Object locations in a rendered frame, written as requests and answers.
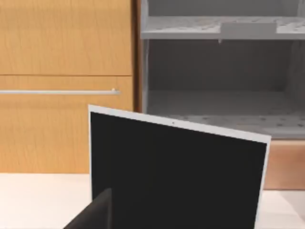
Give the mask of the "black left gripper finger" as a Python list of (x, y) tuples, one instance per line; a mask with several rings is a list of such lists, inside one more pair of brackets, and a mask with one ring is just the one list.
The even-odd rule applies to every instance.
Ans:
[(105, 189), (63, 229), (112, 229), (112, 190)]

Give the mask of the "white framed blackboard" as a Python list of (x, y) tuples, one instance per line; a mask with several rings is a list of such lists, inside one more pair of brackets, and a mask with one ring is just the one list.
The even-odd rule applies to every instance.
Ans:
[(270, 135), (92, 104), (88, 123), (112, 229), (258, 229)]

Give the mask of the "wooden drawer front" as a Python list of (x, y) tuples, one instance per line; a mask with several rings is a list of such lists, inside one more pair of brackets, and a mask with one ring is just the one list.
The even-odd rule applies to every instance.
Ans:
[(88, 173), (88, 106), (133, 110), (131, 76), (1, 75), (0, 90), (111, 90), (118, 95), (0, 94), (0, 173)]

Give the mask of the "wooden cupboard door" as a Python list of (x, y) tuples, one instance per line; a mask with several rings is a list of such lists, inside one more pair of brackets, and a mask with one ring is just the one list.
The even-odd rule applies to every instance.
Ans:
[(0, 0), (0, 74), (131, 73), (131, 0)]

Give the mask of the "wooden cupboard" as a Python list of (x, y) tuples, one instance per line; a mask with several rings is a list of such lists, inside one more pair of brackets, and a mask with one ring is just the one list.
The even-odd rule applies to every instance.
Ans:
[(129, 75), (131, 111), (271, 135), (265, 188), (305, 190), (305, 41), (145, 40), (149, 17), (305, 18), (305, 0), (131, 0)]

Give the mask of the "grey pierced shelf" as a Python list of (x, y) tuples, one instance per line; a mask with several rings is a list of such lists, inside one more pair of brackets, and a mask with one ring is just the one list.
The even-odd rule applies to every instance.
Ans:
[(302, 40), (300, 17), (149, 17), (145, 40)]

